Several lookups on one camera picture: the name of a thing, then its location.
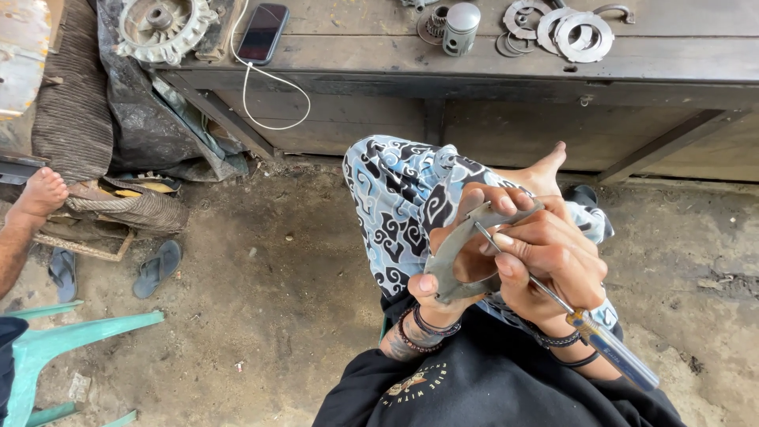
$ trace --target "bare foot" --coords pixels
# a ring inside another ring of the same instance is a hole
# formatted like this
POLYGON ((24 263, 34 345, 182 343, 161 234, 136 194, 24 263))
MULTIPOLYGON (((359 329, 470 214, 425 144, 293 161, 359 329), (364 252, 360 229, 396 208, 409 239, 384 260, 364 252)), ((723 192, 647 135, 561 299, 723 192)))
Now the bare foot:
POLYGON ((6 223, 20 221, 38 229, 67 197, 68 190, 61 175, 43 167, 27 181, 24 192, 8 210, 6 223))
POLYGON ((565 149, 566 144, 559 141, 551 154, 538 160, 527 169, 496 170, 496 173, 525 187, 536 196, 560 196, 562 192, 556 184, 556 173, 567 158, 565 149))

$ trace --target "smartphone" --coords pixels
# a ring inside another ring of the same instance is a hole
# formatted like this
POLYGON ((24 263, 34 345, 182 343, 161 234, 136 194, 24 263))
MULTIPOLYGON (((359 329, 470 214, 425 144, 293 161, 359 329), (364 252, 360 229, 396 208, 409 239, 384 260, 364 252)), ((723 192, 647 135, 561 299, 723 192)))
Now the smartphone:
POLYGON ((289 17, 290 11, 285 5, 261 3, 256 6, 240 43, 238 56, 254 65, 270 63, 289 17))

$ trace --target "wooden workbench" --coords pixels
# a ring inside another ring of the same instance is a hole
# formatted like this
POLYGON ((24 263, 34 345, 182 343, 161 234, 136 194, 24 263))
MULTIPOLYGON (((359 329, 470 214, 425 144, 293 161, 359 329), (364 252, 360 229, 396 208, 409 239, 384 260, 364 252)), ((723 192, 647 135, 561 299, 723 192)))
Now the wooden workbench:
MULTIPOLYGON (((756 0, 630 0, 636 24, 603 14, 616 40, 592 64, 540 48, 502 57, 494 43, 511 2, 472 2, 482 12, 477 41, 453 58, 417 36, 420 15, 399 0, 281 0, 290 20, 263 69, 303 87, 312 102, 308 120, 286 131, 247 117, 245 68, 231 55, 218 62, 189 55, 181 67, 159 68, 263 157, 340 156, 359 138, 393 134, 454 144, 493 166, 527 166, 564 140, 565 167, 598 172, 602 182, 631 174, 759 182, 759 113, 751 111, 759 102, 756 0)), ((568 5, 590 11, 606 3, 568 5)), ((251 72, 247 106, 256 120, 279 127, 302 117, 306 101, 251 72)))

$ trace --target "screwdriver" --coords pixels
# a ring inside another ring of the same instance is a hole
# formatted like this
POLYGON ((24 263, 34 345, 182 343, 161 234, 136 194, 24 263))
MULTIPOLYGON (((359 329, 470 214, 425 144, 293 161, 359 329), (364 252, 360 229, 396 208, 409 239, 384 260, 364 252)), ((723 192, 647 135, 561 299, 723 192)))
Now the screwdriver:
MULTIPOLYGON (((474 226, 480 230, 488 242, 501 252, 493 237, 487 230, 474 221, 474 226)), ((575 310, 564 302, 548 286, 544 285, 537 277, 530 273, 530 280, 548 294, 554 301, 559 303, 567 311, 566 321, 572 327, 580 331, 580 336, 585 343, 589 343, 596 351, 614 368, 627 378, 633 385, 643 391, 652 391, 659 387, 659 377, 651 371, 635 354, 630 351, 612 331, 598 323, 591 317, 588 310, 575 310)))

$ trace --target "dirt floor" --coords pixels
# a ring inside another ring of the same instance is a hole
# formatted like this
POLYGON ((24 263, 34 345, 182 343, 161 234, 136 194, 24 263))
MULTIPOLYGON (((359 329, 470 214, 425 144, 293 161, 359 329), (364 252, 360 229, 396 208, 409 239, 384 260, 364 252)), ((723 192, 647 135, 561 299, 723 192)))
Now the dirt floor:
MULTIPOLYGON (((33 327, 152 310, 165 321, 54 359, 36 405, 69 400, 78 372, 92 378, 87 402, 60 426, 97 427, 132 409, 140 411, 135 426, 309 425, 348 361, 376 346, 380 292, 339 171, 287 174, 264 165, 237 182, 185 185, 192 215, 176 237, 181 278, 149 299, 135 298, 131 284, 161 239, 135 243, 120 263, 79 257, 85 303, 33 327)), ((626 343, 661 376, 688 425, 753 425, 759 198, 599 193, 616 228, 602 254, 626 343)), ((48 256, 48 248, 33 250, 0 308, 56 302, 48 256)))

